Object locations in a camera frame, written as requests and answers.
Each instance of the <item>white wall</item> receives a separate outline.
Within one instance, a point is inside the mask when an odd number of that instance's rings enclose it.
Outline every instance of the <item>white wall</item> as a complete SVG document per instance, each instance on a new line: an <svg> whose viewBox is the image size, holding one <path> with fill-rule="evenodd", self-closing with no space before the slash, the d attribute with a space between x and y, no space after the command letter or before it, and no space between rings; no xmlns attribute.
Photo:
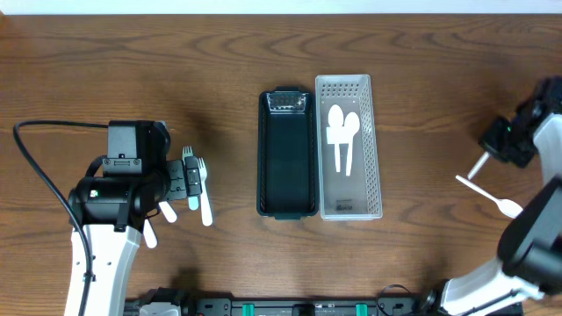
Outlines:
<svg viewBox="0 0 562 316"><path fill-rule="evenodd" d="M562 0L0 0L11 14L562 13Z"/></svg>

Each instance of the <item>fork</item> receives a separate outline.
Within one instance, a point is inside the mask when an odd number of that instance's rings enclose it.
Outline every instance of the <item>fork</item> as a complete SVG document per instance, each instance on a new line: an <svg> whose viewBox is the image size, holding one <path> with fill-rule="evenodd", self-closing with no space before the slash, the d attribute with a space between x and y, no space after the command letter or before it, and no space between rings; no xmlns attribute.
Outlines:
<svg viewBox="0 0 562 316"><path fill-rule="evenodd" d="M205 180L207 178L207 168L203 158L198 158L199 162L199 177L201 178L201 219L203 225L210 226L213 224L213 211L209 203L209 196L207 195L207 187Z"/></svg>
<svg viewBox="0 0 562 316"><path fill-rule="evenodd" d="M193 149L191 146L185 146L184 151L182 154L182 160L185 163L185 158L193 156ZM195 211L199 208L199 200L197 197L188 197L187 198L187 205L190 207L190 210Z"/></svg>

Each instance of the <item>wooden table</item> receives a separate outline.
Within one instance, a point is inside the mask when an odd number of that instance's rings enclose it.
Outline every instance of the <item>wooden table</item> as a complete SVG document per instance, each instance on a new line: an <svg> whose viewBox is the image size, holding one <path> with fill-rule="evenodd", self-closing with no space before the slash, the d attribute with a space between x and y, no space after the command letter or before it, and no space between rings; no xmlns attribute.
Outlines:
<svg viewBox="0 0 562 316"><path fill-rule="evenodd" d="M169 158L205 157L215 226L174 203L141 246L128 297L149 289L238 298L374 297L422 291L495 254L508 219L458 183L476 139L537 80L562 73L560 16L7 17L0 25L0 310L60 315L71 270L68 216L15 146L23 119L165 120ZM256 212L257 97L314 89L319 74L369 74L384 217L369 222L263 219ZM106 132L31 127L25 144L61 191L106 154ZM542 185L489 162L475 178L525 205ZM557 301L528 314L562 312Z"/></svg>

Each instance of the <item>green tape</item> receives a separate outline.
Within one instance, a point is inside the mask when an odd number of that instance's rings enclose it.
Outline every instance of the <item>green tape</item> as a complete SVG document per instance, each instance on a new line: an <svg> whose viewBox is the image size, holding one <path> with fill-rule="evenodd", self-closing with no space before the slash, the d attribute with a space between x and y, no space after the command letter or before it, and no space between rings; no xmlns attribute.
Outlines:
<svg viewBox="0 0 562 316"><path fill-rule="evenodd" d="M369 316L367 304L357 304L355 308L357 310L357 316Z"/></svg>
<svg viewBox="0 0 562 316"><path fill-rule="evenodd" d="M242 305L242 316L254 316L254 305L253 304L243 304Z"/></svg>

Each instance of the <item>brown wood surface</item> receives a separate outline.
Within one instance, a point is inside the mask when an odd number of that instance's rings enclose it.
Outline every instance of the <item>brown wood surface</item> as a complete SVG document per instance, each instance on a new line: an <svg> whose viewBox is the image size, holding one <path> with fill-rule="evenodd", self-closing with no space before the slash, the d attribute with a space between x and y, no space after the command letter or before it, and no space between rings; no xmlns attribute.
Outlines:
<svg viewBox="0 0 562 316"><path fill-rule="evenodd" d="M60 315L71 270L68 216L15 146L23 119L165 120L169 158L205 157L215 226L174 203L141 246L128 297L159 286L239 298L373 297L422 291L495 254L508 224L458 183L476 138L538 79L562 73L560 16L6 17L0 25L0 313ZM384 217L263 219L256 212L257 97L313 90L320 74L371 75ZM68 192L106 153L106 133L32 127L25 144ZM541 187L489 162L475 182L525 205ZM530 315L562 313L556 300Z"/></svg>

